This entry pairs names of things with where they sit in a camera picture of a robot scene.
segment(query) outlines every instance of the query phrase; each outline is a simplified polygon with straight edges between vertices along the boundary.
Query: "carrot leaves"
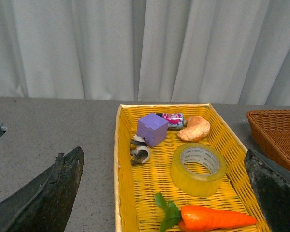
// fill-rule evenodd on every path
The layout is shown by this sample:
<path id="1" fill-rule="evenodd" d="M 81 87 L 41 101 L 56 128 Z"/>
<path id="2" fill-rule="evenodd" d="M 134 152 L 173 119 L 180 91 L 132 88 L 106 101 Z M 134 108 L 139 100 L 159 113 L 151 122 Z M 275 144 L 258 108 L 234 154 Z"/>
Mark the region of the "carrot leaves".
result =
<path id="1" fill-rule="evenodd" d="M 162 208 L 165 213 L 165 218 L 160 226 L 160 232 L 165 232 L 167 229 L 172 228 L 180 222 L 182 219 L 180 211 L 173 202 L 166 201 L 160 192 L 156 193 L 154 197 L 157 206 Z"/>

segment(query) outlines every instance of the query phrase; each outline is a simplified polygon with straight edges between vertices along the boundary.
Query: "purple cube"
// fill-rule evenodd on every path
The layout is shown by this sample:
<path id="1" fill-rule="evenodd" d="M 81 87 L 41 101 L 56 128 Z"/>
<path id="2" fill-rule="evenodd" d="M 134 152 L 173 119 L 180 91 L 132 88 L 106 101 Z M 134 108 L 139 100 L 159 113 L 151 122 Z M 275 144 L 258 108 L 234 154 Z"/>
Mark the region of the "purple cube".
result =
<path id="1" fill-rule="evenodd" d="M 153 148 L 165 140 L 169 122 L 155 113 L 150 113 L 138 120 L 137 136 L 145 138 L 148 146 Z"/>

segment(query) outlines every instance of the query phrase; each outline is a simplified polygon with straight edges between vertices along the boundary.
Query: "croissant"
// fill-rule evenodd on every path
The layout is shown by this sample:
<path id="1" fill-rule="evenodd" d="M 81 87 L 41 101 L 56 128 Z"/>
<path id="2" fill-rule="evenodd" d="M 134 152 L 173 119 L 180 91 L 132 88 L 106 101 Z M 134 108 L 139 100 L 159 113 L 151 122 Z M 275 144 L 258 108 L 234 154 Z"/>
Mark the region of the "croissant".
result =
<path id="1" fill-rule="evenodd" d="M 192 116 L 187 119 L 187 126 L 181 129 L 177 136 L 184 141 L 198 142 L 209 134 L 210 123 L 201 116 Z"/>

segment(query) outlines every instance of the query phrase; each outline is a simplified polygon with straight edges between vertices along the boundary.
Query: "white backdrop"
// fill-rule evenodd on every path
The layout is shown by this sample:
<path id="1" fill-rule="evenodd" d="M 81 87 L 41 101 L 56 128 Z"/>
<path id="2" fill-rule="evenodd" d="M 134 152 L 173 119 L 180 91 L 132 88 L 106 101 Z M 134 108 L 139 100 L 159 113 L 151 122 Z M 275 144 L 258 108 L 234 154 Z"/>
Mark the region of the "white backdrop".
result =
<path id="1" fill-rule="evenodd" d="M 290 106 L 290 0 L 3 0 L 0 96 Z"/>

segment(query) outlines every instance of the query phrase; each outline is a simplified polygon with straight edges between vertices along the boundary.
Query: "toy carrot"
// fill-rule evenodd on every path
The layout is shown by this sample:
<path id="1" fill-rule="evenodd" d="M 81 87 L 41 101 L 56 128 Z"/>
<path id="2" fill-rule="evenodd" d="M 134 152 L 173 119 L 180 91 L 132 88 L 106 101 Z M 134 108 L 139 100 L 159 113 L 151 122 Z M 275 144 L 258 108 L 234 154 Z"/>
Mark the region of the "toy carrot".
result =
<path id="1" fill-rule="evenodd" d="M 186 232 L 204 232 L 214 229 L 234 229 L 257 223 L 255 218 L 236 211 L 216 210 L 196 205 L 185 205 L 179 211 L 177 206 L 171 201 L 166 201 L 160 192 L 155 194 L 155 201 L 165 212 L 160 232 L 165 232 L 177 224 Z"/>

